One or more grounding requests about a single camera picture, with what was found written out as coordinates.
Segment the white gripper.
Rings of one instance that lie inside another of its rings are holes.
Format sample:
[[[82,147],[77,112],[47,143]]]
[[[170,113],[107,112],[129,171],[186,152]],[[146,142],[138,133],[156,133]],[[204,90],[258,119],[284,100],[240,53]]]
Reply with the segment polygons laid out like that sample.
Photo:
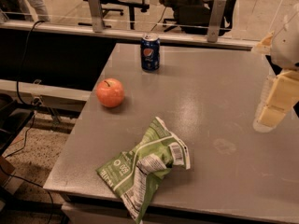
[[[274,130],[299,102],[299,4],[295,4],[275,32],[269,32],[252,52],[271,56],[283,70],[266,78],[253,128],[260,133]]]

